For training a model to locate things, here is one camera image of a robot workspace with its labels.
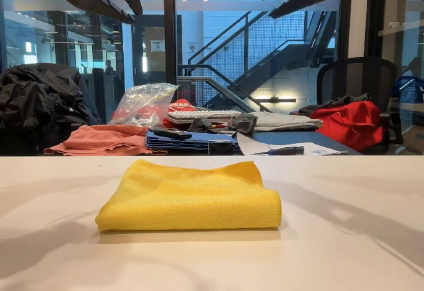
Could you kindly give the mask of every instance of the blue desk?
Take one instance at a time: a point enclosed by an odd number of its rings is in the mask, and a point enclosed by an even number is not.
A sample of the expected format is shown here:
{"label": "blue desk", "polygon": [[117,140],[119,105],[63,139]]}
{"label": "blue desk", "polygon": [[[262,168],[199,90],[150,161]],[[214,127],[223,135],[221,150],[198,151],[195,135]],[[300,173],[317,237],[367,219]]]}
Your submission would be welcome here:
{"label": "blue desk", "polygon": [[359,152],[338,143],[325,135],[313,131],[260,132],[252,135],[252,139],[272,145],[288,145],[311,142],[333,150],[345,151],[347,155],[361,155]]}

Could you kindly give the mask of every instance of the sign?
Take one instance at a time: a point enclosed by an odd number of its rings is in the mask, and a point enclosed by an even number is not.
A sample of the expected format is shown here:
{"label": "sign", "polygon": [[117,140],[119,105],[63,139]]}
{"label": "sign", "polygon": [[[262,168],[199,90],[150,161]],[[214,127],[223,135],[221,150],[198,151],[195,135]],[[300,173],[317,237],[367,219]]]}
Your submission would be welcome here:
{"label": "sign", "polygon": [[196,52],[196,43],[195,42],[188,42],[187,52]]}
{"label": "sign", "polygon": [[151,40],[152,52],[165,52],[165,40]]}

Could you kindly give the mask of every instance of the pink cloth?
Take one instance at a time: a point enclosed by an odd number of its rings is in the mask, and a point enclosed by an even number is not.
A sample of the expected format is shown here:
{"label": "pink cloth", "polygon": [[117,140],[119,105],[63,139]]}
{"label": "pink cloth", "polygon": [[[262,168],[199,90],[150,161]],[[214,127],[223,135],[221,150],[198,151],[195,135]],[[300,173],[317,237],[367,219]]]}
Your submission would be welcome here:
{"label": "pink cloth", "polygon": [[145,147],[146,127],[130,125],[81,126],[68,140],[47,148],[45,154],[64,156],[125,156],[152,154]]}

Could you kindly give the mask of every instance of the black screwdriver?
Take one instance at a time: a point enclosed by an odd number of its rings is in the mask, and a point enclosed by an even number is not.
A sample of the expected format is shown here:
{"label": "black screwdriver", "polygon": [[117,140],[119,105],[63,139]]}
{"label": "black screwdriver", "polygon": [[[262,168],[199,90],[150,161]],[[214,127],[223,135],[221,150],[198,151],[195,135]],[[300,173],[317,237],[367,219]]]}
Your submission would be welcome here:
{"label": "black screwdriver", "polygon": [[283,147],[278,150],[269,150],[268,152],[255,153],[253,155],[303,155],[305,154],[305,148],[303,146],[294,146],[294,147]]}

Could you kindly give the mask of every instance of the chair backrest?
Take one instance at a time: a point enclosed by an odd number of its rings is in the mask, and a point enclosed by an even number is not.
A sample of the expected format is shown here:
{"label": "chair backrest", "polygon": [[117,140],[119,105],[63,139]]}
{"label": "chair backrest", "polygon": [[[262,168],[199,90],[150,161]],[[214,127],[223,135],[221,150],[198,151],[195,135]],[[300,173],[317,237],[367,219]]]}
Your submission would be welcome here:
{"label": "chair backrest", "polygon": [[317,77],[317,102],[351,95],[371,95],[371,101],[381,112],[387,111],[394,82],[396,65],[375,57],[339,60],[323,66]]}

